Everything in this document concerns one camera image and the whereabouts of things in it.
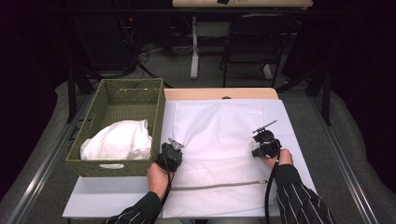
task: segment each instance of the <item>gray floor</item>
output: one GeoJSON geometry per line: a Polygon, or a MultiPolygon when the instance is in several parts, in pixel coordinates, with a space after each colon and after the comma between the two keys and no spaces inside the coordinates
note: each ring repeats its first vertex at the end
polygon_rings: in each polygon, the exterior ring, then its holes
{"type": "MultiPolygon", "coordinates": [[[[142,55],[141,59],[148,59],[145,63],[147,69],[163,77],[175,88],[221,87],[220,49],[221,47],[212,46],[210,41],[200,48],[199,77],[196,80],[190,79],[191,54],[175,54],[158,49],[152,51],[149,57],[147,54],[142,55]]],[[[241,71],[242,74],[251,74],[249,76],[252,77],[260,75],[255,67],[231,68],[233,77],[237,77],[241,71]]],[[[142,75],[143,78],[149,78],[137,68],[124,78],[141,78],[142,75]]],[[[281,75],[276,86],[284,82],[285,76],[281,75]]],[[[270,82],[253,81],[241,84],[239,81],[230,81],[229,84],[268,87],[270,82]]],[[[280,93],[279,98],[288,110],[314,184],[318,192],[325,197],[324,200],[336,221],[395,223],[395,195],[381,184],[365,159],[361,134],[344,102],[332,93],[332,127],[327,127],[318,114],[320,98],[306,97],[302,92],[305,84],[280,93]]],[[[52,119],[20,176],[0,203],[0,223],[67,223],[67,220],[62,218],[62,213],[78,175],[64,163],[64,159],[76,134],[73,130],[80,124],[78,120],[84,117],[84,111],[92,97],[78,95],[78,101],[81,102],[78,109],[80,113],[75,122],[66,124],[66,83],[56,91],[58,104],[52,119]]],[[[99,220],[71,222],[98,223],[99,220]]],[[[275,219],[272,223],[279,223],[279,220],[275,219]]]]}

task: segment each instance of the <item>white fabric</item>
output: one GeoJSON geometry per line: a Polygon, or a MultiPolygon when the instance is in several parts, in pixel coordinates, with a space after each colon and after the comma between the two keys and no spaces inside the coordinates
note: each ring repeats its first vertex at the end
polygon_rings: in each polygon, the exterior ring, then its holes
{"type": "MultiPolygon", "coordinates": [[[[252,131],[263,122],[262,105],[176,103],[174,139],[183,144],[163,217],[215,216],[264,207],[266,184],[187,189],[268,180],[270,170],[251,155],[252,131]]],[[[273,186],[270,204],[275,200],[273,186]]]]}
{"type": "Polygon", "coordinates": [[[148,121],[123,120],[87,139],[80,155],[82,160],[146,160],[150,149],[148,121]]]}

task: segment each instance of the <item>green woven basket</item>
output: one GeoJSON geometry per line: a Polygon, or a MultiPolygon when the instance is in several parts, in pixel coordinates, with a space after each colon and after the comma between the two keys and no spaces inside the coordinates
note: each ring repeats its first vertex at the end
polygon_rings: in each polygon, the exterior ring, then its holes
{"type": "Polygon", "coordinates": [[[163,80],[104,79],[93,98],[66,163],[80,176],[145,176],[149,165],[158,157],[163,129],[165,96],[163,80]],[[148,121],[152,137],[148,160],[85,161],[80,157],[84,141],[93,138],[106,126],[122,120],[148,121]],[[121,164],[120,169],[107,169],[102,164],[121,164]]]}

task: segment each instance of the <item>forearm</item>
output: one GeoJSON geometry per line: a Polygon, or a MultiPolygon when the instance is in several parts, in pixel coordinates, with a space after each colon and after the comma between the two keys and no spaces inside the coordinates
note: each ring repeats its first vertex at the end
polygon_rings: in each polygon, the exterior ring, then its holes
{"type": "Polygon", "coordinates": [[[302,183],[294,166],[279,166],[276,184],[282,223],[335,223],[326,204],[302,183]]]}
{"type": "Polygon", "coordinates": [[[158,216],[163,205],[158,195],[154,192],[146,194],[134,206],[126,208],[119,215],[110,217],[103,223],[150,223],[150,221],[158,216]]]}

